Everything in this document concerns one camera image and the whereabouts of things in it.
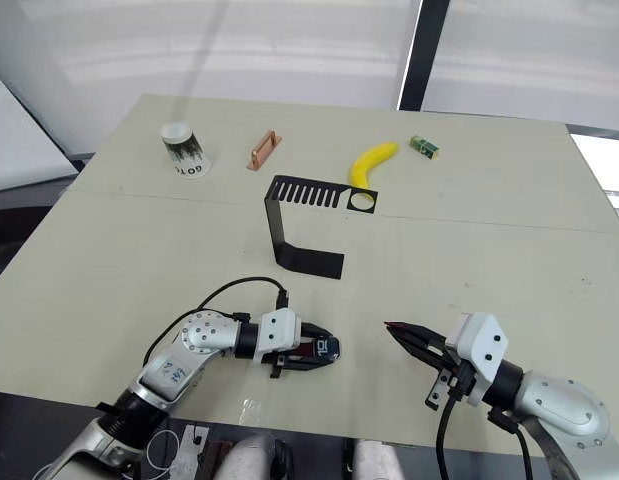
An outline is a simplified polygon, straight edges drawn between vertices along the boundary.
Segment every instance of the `paper cup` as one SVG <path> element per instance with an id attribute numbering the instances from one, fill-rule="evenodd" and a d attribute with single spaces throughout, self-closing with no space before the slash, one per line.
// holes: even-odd
<path id="1" fill-rule="evenodd" d="M 185 122 L 167 123 L 160 129 L 160 136 L 179 177 L 197 178 L 209 171 L 211 162 Z"/>

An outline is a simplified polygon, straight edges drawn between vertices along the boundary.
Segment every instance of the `beige tabletop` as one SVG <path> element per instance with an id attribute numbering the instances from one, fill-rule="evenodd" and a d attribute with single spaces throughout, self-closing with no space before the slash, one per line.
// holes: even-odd
<path id="1" fill-rule="evenodd" d="M 619 221 L 564 126 L 485 117 L 143 97 L 0 277 L 0 391 L 94 405 L 113 401 L 152 339 L 234 278 L 269 275 L 304 320 L 337 335 L 342 357 L 269 379 L 216 360 L 178 416 L 433 445 L 424 405 L 434 371 L 386 320 L 446 334 L 463 311 L 496 313 L 507 358 L 585 383 L 619 437 Z M 175 177 L 157 131 L 180 111 L 212 159 Z M 282 145 L 245 168 L 268 128 Z M 435 162 L 406 146 L 441 148 Z M 275 174 L 344 182 L 366 148 L 398 141 L 371 175 L 376 213 L 285 209 L 288 240 L 346 253 L 341 280 L 273 260 L 263 205 Z M 263 313 L 275 289 L 229 290 L 213 306 Z M 467 405 L 450 448 L 518 453 Z"/>

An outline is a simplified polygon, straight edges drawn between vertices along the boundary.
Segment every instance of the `circular hole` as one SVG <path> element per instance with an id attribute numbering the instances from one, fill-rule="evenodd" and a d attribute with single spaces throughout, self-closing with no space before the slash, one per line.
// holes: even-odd
<path id="1" fill-rule="evenodd" d="M 369 210 L 374 205 L 373 197 L 367 193 L 354 193 L 351 196 L 351 204 L 358 210 Z"/>

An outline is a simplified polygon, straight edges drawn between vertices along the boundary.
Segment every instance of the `small green box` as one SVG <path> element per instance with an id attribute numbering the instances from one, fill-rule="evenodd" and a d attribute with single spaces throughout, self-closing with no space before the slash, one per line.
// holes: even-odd
<path id="1" fill-rule="evenodd" d="M 434 160 L 438 156 L 438 147 L 418 135 L 411 137 L 409 146 L 431 160 Z"/>

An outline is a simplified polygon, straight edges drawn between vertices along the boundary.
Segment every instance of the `black metal bracket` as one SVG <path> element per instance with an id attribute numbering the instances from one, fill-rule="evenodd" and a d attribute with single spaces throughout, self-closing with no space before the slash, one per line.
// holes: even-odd
<path id="1" fill-rule="evenodd" d="M 350 191 L 347 201 L 348 210 L 363 213 L 374 212 L 378 192 L 352 187 L 351 185 L 309 180 L 307 178 L 285 175 L 273 177 L 267 195 L 265 195 L 265 209 L 267 211 L 267 220 L 269 221 L 273 253 L 278 265 L 293 272 L 340 279 L 342 276 L 342 264 L 345 258 L 344 254 L 298 248 L 285 241 L 280 202 L 337 208 L 340 195 L 347 190 Z M 356 207 L 352 203 L 351 198 L 357 193 L 363 193 L 371 197 L 373 205 L 368 209 Z"/>

